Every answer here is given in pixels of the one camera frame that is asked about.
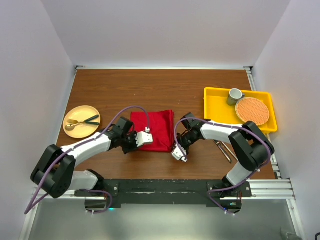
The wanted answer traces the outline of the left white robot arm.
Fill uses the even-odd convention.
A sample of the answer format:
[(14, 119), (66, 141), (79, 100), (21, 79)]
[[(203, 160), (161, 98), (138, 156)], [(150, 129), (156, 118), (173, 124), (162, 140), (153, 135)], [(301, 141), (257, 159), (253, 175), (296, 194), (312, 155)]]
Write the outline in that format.
[(51, 165), (41, 189), (56, 199), (69, 190), (86, 190), (92, 196), (99, 196), (104, 190), (104, 178), (93, 170), (75, 171), (84, 161), (104, 152), (121, 147), (125, 154), (135, 151), (136, 131), (131, 131), (134, 123), (121, 117), (105, 133), (97, 132), (78, 143), (58, 147), (55, 144), (46, 148), (30, 179), (39, 185)]

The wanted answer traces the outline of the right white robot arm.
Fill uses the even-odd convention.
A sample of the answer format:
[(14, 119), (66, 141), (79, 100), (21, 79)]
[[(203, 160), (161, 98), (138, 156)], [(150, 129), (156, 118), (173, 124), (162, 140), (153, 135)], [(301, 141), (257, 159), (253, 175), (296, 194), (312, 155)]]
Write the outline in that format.
[(235, 196), (241, 185), (270, 162), (275, 148), (252, 121), (245, 124), (218, 123), (209, 119), (196, 118), (191, 112), (180, 119), (186, 128), (183, 134), (174, 128), (175, 145), (171, 155), (178, 161), (187, 162), (191, 145), (199, 140), (212, 140), (230, 144), (237, 158), (237, 163), (224, 177), (223, 192)]

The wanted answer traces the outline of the red cloth napkin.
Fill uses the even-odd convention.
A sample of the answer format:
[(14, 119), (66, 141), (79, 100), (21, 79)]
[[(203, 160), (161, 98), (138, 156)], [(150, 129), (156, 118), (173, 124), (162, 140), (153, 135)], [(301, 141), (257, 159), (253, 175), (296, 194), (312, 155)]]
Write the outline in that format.
[[(140, 150), (169, 153), (174, 144), (174, 111), (170, 109), (148, 112), (148, 116), (153, 143), (142, 146)], [(137, 132), (145, 130), (148, 123), (144, 112), (131, 112), (130, 120), (134, 123), (134, 128)]]

